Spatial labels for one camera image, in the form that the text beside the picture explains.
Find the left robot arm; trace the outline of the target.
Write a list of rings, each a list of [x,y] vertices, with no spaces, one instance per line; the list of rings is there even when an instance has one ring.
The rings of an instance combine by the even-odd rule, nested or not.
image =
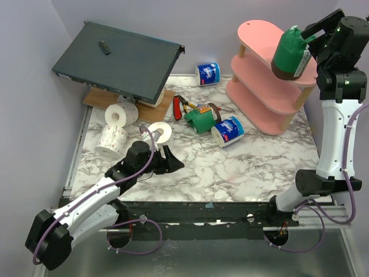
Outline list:
[[[40,211],[34,218],[25,241],[35,265],[54,270],[69,256],[78,242],[109,226],[123,227],[126,211],[118,208],[118,197],[132,188],[146,173],[173,173],[184,168],[168,146],[162,151],[136,141],[126,156],[79,198],[53,212]]]

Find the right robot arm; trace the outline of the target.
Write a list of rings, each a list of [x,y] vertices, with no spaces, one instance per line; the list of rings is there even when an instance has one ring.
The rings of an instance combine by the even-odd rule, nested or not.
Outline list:
[[[368,43],[368,19],[346,16],[337,9],[303,31],[292,27],[280,44],[295,49],[292,37],[301,38],[305,50],[317,62],[316,84],[323,109],[323,137],[315,170],[298,170],[295,184],[270,200],[274,207],[265,212],[266,221],[278,226],[286,212],[298,212],[321,196],[348,192],[352,205],[348,224],[355,218],[354,192],[362,187],[355,178],[353,150],[359,113],[368,107],[364,102],[368,85],[365,72],[356,67]]]

